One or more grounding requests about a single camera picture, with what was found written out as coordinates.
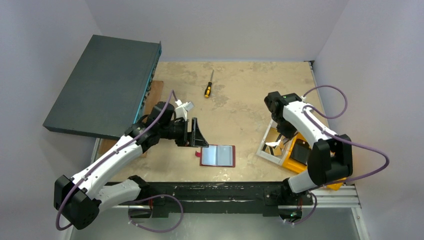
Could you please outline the red card holder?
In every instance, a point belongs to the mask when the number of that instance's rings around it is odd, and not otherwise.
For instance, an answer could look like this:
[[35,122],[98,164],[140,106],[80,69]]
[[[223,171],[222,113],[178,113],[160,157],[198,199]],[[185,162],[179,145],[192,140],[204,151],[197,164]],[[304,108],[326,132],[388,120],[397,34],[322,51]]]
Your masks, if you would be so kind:
[[195,156],[199,158],[200,166],[228,168],[236,166],[235,145],[210,144],[209,147],[201,147],[195,152]]

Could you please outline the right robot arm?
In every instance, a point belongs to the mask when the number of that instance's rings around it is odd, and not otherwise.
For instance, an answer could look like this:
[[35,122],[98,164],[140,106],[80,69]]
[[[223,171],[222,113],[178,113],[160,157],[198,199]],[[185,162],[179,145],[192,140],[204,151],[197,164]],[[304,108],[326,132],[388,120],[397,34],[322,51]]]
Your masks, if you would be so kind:
[[307,169],[282,182],[280,196],[284,202],[292,204],[301,193],[352,175],[351,139],[346,134],[327,129],[310,112],[312,106],[295,93],[270,92],[264,102],[279,134],[291,139],[300,133],[311,147]]

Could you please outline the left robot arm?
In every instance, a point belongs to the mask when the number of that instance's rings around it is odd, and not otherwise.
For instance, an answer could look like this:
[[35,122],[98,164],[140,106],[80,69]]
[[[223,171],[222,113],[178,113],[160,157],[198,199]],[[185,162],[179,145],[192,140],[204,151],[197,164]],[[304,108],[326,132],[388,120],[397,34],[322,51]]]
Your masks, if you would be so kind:
[[131,176],[122,183],[107,186],[108,181],[132,160],[144,154],[160,139],[175,141],[179,147],[208,147],[201,134],[197,118],[188,121],[191,101],[177,100],[176,106],[158,102],[148,115],[132,124],[118,142],[84,170],[68,178],[60,176],[54,183],[53,206],[57,210],[56,228],[60,218],[78,230],[89,226],[98,214],[114,205],[134,201],[138,205],[149,199],[149,184],[139,176]]

